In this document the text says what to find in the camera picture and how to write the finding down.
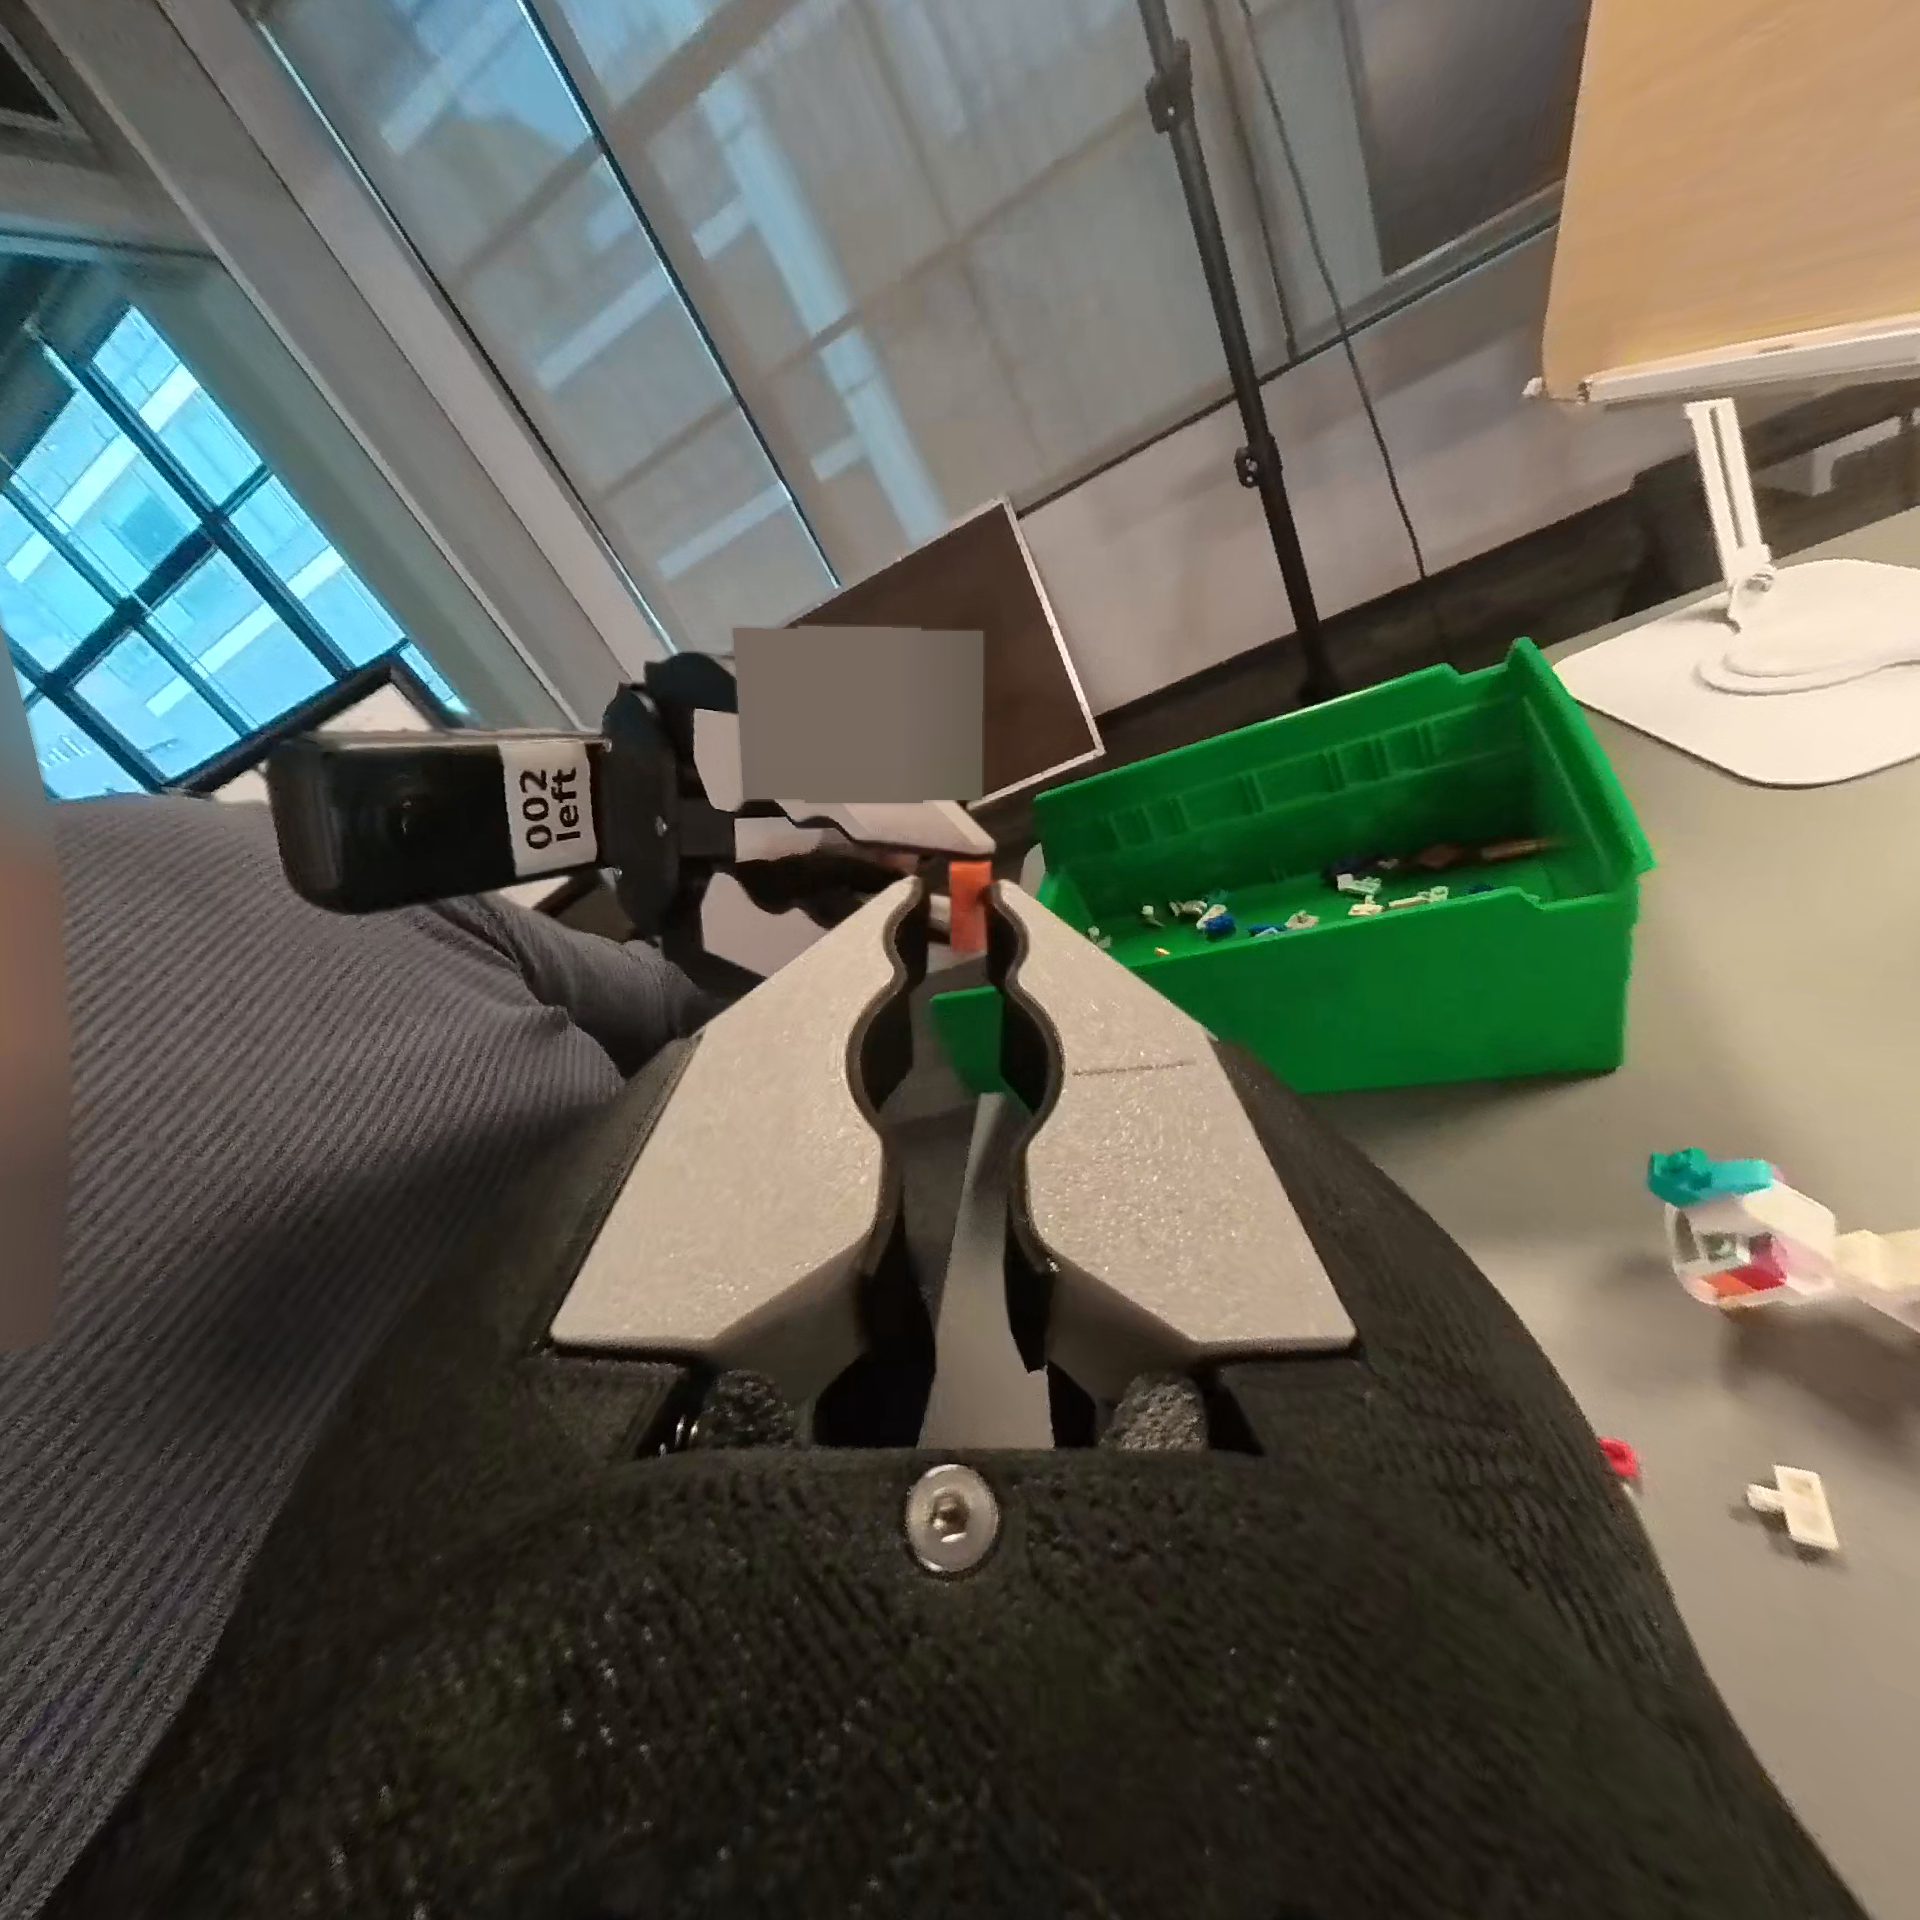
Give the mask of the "white lego unicorn build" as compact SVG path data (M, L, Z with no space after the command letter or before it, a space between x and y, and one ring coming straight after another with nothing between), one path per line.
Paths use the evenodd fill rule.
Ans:
M1920 1327L1920 1232L1840 1232L1771 1158L1713 1158L1704 1145L1651 1155L1665 1274L1713 1307L1860 1301Z

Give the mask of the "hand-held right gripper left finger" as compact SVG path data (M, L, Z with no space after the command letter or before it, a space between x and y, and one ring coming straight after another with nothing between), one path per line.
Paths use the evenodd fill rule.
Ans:
M621 1175L553 1340L677 1359L857 1359L902 1165L926 888L902 878L721 1011Z

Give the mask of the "brown cardboard box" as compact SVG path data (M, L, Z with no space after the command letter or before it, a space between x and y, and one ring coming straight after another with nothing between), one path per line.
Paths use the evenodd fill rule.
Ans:
M1104 756L1086 673L1014 500L976 505L926 543L789 619L789 629L978 629L988 794L976 802L1008 802Z

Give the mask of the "person's grey sweater torso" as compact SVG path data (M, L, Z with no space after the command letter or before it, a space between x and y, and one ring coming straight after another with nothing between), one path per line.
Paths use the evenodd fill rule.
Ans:
M64 795L64 1266L0 1378L0 1893L44 1911L323 1412L629 1074L433 911L295 898L264 802Z

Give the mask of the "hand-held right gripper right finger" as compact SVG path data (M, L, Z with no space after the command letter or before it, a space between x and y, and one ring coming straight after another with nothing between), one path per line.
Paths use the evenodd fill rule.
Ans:
M1001 1085L1022 1109L1008 1189L1018 1353L1205 1378L1353 1352L1211 1032L1018 880L988 898L988 970Z

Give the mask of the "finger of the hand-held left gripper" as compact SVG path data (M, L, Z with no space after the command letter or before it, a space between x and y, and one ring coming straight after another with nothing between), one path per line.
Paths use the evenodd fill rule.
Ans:
M819 795L777 795L777 811L797 830L838 830L862 849L912 849L912 853L990 853L990 830L951 802L951 795L912 795L912 802L819 802Z
M777 863L797 878L902 878L902 849L857 842L846 821L811 816L736 816L736 863Z

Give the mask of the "thin black light stand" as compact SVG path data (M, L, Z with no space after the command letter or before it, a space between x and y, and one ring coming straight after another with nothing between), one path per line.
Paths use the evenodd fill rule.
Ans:
M1297 660L1301 660L1297 700L1319 706L1319 700L1339 692L1339 669L1327 669L1327 639L1322 639L1322 619L1319 619L1297 510L1294 510L1294 493L1286 493L1286 460L1277 460L1277 439L1271 439L1271 422L1262 422L1258 358L1253 358L1253 333L1247 333L1247 314L1238 314L1238 277L1234 277L1222 199L1211 199L1211 166L1205 166L1205 141L1201 141L1201 114L1194 114L1194 55L1173 30L1161 0L1145 0L1134 15L1145 15L1145 40L1150 40L1145 103L1150 103L1153 136L1169 136L1169 146L1173 146L1173 177L1179 177L1179 199L1190 199L1190 226L1194 226L1194 256L1201 256L1201 277L1205 277L1234 411L1238 411L1234 473L1238 473L1247 493L1258 493L1262 538L1271 538L1271 558L1277 558L1277 579L1286 579Z

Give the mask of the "pile of loose lego pieces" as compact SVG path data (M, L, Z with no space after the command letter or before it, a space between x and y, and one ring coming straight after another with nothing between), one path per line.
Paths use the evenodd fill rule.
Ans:
M1091 950L1115 957L1190 957L1205 950L1294 939L1339 923L1402 923L1441 899L1479 899L1499 888L1550 888L1563 835L1428 842L1413 853L1339 853L1277 880L1179 880L1169 899L1145 899L1134 923L1091 923Z

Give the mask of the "small white lego piece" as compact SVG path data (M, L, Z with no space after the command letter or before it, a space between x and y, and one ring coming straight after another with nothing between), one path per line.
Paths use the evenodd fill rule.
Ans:
M1771 1479L1747 1488L1747 1511L1793 1545L1793 1554L1839 1560L1840 1529L1839 1502L1826 1495L1826 1471L1812 1464L1771 1464Z

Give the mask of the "wooden board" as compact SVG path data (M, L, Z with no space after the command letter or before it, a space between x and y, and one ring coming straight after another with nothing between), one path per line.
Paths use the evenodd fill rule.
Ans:
M1546 404L1713 404L1920 363L1920 4L1598 0Z

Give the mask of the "person's left forearm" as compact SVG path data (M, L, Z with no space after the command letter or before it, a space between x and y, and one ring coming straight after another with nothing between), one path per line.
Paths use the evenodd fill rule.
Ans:
M736 1011L736 994L688 980L652 939L587 932L500 898L433 899L433 917L514 957L532 999L564 1011L621 1074Z

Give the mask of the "green plastic bin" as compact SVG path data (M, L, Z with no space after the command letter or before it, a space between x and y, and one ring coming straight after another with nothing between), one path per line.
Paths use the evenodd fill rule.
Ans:
M1563 835L1550 888L1402 923L1121 957L1294 1089L1431 1089L1613 1067L1655 849L1537 639L1153 753L1029 802L1035 899L1075 932L1179 880L1277 880L1339 853Z

